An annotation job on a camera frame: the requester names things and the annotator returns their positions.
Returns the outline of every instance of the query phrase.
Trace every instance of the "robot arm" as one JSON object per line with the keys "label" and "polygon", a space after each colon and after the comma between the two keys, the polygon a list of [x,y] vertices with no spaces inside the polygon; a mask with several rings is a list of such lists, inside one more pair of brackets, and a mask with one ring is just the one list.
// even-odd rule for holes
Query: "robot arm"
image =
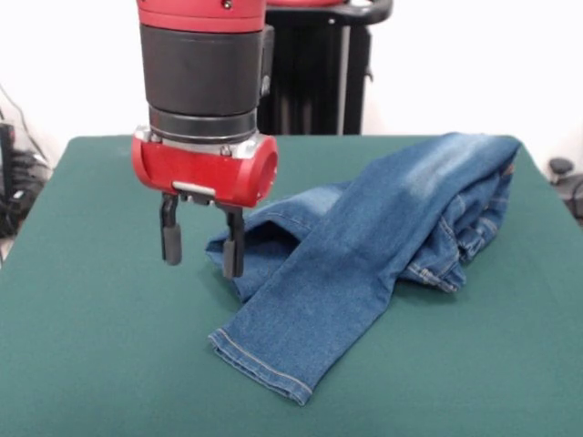
{"label": "robot arm", "polygon": [[243,208],[276,177],[275,139],[257,128],[269,93],[273,29],[266,0],[138,0],[149,127],[132,142],[139,180],[161,191],[163,259],[181,261],[181,200],[227,214],[228,278],[242,274]]}

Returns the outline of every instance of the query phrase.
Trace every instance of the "black knob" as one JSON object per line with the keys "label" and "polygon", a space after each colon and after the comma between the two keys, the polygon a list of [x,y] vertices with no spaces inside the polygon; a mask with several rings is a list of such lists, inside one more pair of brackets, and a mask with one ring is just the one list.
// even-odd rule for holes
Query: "black knob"
{"label": "black knob", "polygon": [[550,169],[557,176],[565,176],[570,171],[573,171],[575,167],[571,161],[564,158],[554,158],[550,160]]}

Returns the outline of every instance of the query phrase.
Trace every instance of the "green table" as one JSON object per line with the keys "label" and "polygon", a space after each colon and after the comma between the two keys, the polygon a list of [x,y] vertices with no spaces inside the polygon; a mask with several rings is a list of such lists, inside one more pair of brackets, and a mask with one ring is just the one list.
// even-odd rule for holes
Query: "green table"
{"label": "green table", "polygon": [[[420,139],[283,137],[272,198]],[[207,342],[239,307],[203,254],[222,213],[181,206],[171,268],[158,207],[128,137],[70,144],[0,273],[1,436],[582,435],[583,236],[526,152],[468,285],[400,284],[303,408]]]}

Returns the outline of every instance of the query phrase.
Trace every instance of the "jeans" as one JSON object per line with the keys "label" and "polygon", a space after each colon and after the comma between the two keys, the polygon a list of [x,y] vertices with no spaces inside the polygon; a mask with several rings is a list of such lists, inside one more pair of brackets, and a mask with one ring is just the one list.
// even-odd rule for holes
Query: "jeans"
{"label": "jeans", "polygon": [[[372,161],[360,175],[246,218],[243,303],[209,336],[227,363],[300,405],[385,313],[398,279],[455,292],[505,214],[511,137],[451,133]],[[222,265],[222,242],[207,246]]]}

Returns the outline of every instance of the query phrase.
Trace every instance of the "red robot part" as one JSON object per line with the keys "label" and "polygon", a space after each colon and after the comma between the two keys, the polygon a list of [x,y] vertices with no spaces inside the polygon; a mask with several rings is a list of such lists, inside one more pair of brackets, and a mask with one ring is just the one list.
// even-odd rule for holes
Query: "red robot part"
{"label": "red robot part", "polygon": [[187,32],[259,32],[265,4],[265,0],[138,0],[139,21]]}
{"label": "red robot part", "polygon": [[252,158],[198,153],[134,137],[132,164],[147,187],[178,195],[192,186],[199,188],[193,194],[222,205],[254,208],[271,191],[278,151],[273,137],[265,137]]}
{"label": "red robot part", "polygon": [[341,5],[344,0],[268,0],[267,4],[272,6],[287,7],[322,7]]}

